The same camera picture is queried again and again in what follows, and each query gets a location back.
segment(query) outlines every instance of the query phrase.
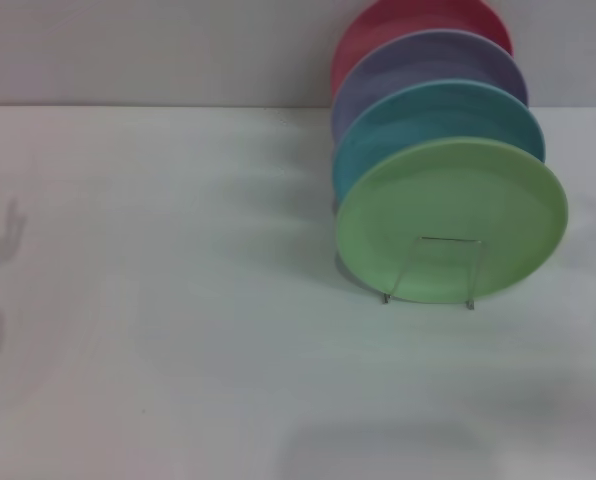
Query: stack of plates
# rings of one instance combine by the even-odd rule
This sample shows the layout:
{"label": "stack of plates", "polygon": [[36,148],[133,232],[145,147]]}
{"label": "stack of plates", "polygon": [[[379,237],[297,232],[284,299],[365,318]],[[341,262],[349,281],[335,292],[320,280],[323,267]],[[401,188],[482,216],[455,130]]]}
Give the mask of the stack of plates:
{"label": "stack of plates", "polygon": [[345,32],[331,75],[337,239],[365,284],[460,302],[555,250],[567,200],[511,53],[481,0],[378,0]]}

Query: green plate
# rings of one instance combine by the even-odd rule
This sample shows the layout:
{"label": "green plate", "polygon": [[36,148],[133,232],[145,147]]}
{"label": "green plate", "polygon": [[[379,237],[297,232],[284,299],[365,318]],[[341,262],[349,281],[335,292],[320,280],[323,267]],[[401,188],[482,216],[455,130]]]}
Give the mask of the green plate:
{"label": "green plate", "polygon": [[458,303],[470,282],[479,297],[534,272],[556,249],[567,215],[558,179],[529,153],[447,138],[402,150],[358,181],[338,212],[338,250],[381,292]]}

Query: red plate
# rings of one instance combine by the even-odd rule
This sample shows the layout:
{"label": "red plate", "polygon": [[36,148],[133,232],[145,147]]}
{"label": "red plate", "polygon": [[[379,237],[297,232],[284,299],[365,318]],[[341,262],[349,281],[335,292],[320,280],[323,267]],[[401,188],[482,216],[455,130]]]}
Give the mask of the red plate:
{"label": "red plate", "polygon": [[378,0],[354,20],[338,44],[331,66],[333,94],[365,55],[398,37],[429,28],[476,33],[513,54],[507,28],[481,0]]}

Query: white table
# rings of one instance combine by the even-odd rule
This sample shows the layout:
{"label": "white table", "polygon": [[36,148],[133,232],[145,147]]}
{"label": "white table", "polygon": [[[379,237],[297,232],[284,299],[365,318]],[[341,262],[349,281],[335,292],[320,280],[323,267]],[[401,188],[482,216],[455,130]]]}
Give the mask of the white table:
{"label": "white table", "polygon": [[596,109],[535,113],[570,228],[469,312],[338,272],[327,111],[0,108],[0,480],[596,480]]}

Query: purple plate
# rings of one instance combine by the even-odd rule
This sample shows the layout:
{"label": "purple plate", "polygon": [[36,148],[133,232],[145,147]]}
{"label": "purple plate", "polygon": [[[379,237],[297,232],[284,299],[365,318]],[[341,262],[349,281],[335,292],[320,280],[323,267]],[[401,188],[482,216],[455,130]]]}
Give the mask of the purple plate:
{"label": "purple plate", "polygon": [[399,90],[434,80],[462,79],[505,90],[527,105],[527,86],[503,48],[463,30],[426,30],[397,38],[349,72],[332,108],[336,143],[369,107]]}

